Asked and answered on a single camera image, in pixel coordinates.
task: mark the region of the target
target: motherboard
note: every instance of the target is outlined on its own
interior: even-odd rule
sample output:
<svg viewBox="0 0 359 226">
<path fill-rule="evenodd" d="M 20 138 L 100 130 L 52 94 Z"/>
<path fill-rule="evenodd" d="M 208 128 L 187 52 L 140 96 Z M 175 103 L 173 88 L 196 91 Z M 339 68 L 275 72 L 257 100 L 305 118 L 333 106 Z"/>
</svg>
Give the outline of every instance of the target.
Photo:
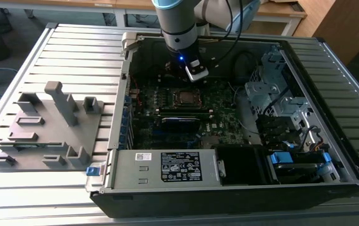
<svg viewBox="0 0 359 226">
<path fill-rule="evenodd" d="M 209 149 L 244 144 L 236 93 L 223 78 L 189 83 L 171 75 L 132 77 L 133 149 Z"/>
</svg>

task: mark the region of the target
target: power supply label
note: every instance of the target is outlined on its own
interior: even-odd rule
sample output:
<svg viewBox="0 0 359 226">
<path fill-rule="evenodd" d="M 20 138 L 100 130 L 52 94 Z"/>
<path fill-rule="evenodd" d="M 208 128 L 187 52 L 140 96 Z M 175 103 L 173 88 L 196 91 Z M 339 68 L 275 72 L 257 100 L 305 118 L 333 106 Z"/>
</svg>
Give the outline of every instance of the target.
<svg viewBox="0 0 359 226">
<path fill-rule="evenodd" d="M 163 182 L 201 181 L 199 152 L 161 153 Z"/>
</svg>

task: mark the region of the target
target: slotted metal surface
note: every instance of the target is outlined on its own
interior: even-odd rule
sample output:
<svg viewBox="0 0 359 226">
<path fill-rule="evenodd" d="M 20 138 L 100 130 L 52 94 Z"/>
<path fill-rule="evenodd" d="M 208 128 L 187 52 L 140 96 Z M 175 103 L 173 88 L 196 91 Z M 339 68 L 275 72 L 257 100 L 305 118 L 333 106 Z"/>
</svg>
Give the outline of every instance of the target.
<svg viewBox="0 0 359 226">
<path fill-rule="evenodd" d="M 19 92 L 39 92 L 40 98 L 48 81 L 61 81 L 64 92 L 76 100 L 91 94 L 105 102 L 97 132 L 93 161 L 104 161 L 109 138 L 109 125 L 119 84 L 120 40 L 127 30 L 115 27 L 60 24 L 47 29 L 21 66 L 11 87 L 0 100 L 0 139 L 20 108 L 12 104 Z M 155 32 L 144 29 L 137 32 Z M 359 151 L 359 85 L 316 39 L 283 36 L 247 35 L 245 38 L 287 40 L 301 60 L 316 87 L 325 98 L 344 132 Z M 0 173 L 0 224 L 8 225 L 77 225 L 133 224 L 171 225 L 175 222 L 244 221 L 276 218 L 303 218 L 359 215 L 359 197 L 333 200 L 309 210 L 267 212 L 245 215 L 189 216 L 181 218 L 109 219 L 85 192 L 84 172 Z"/>
</svg>

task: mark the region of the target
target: black computer case side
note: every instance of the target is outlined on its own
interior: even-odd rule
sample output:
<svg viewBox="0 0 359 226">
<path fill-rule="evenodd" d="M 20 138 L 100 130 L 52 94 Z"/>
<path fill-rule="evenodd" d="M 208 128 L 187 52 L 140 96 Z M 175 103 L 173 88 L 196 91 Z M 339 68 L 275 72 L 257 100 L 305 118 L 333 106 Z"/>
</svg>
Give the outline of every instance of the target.
<svg viewBox="0 0 359 226">
<path fill-rule="evenodd" d="M 92 192 L 91 200 L 111 218 L 149 218 L 303 210 L 356 192 L 358 185 L 337 184 L 185 192 Z"/>
</svg>

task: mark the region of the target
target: gray 3d printed part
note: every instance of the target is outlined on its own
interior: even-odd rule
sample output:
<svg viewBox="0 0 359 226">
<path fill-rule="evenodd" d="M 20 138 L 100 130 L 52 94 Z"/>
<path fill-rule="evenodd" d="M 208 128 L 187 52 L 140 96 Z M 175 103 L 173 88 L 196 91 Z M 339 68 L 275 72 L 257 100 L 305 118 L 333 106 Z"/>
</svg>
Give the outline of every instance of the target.
<svg viewBox="0 0 359 226">
<path fill-rule="evenodd" d="M 41 100 L 35 93 L 23 93 L 19 101 L 15 103 L 20 106 L 24 112 L 36 112 L 33 105 L 40 102 Z"/>
<path fill-rule="evenodd" d="M 41 116 L 36 117 L 20 117 L 16 120 L 19 125 L 43 125 L 45 123 Z"/>
<path fill-rule="evenodd" d="M 75 166 L 87 165 L 89 161 L 89 156 L 83 147 L 80 147 L 80 151 L 76 153 L 72 146 L 69 146 L 65 157 Z"/>
<path fill-rule="evenodd" d="M 3 154 L 9 155 L 17 164 L 0 164 L 0 170 L 84 170 L 91 164 L 101 114 L 87 114 L 84 101 L 72 104 L 69 97 L 64 99 L 65 106 L 72 111 L 76 107 L 77 124 L 68 126 L 52 100 L 39 101 L 33 93 L 23 93 L 20 100 L 25 102 L 21 109 L 32 106 L 31 111 L 17 113 L 11 125 L 12 136 L 0 141 Z M 89 103 L 95 109 L 104 107 L 104 102 L 92 97 Z"/>
<path fill-rule="evenodd" d="M 15 141 L 36 141 L 39 135 L 35 132 L 12 132 L 8 139 Z"/>
<path fill-rule="evenodd" d="M 16 160 L 7 155 L 5 153 L 0 153 L 0 166 L 12 166 Z"/>
<path fill-rule="evenodd" d="M 48 167 L 60 167 L 65 165 L 65 160 L 59 154 L 45 154 L 43 163 Z"/>
<path fill-rule="evenodd" d="M 69 95 L 65 98 L 65 95 L 61 91 L 63 84 L 59 81 L 49 81 L 45 86 L 45 93 L 52 96 L 55 101 L 55 105 L 60 114 L 63 115 L 65 122 L 69 126 L 77 125 L 77 118 L 75 116 L 73 108 L 72 108 L 72 96 Z"/>
<path fill-rule="evenodd" d="M 101 109 L 97 105 L 96 97 L 85 97 L 83 106 L 87 114 L 100 114 Z"/>
</svg>

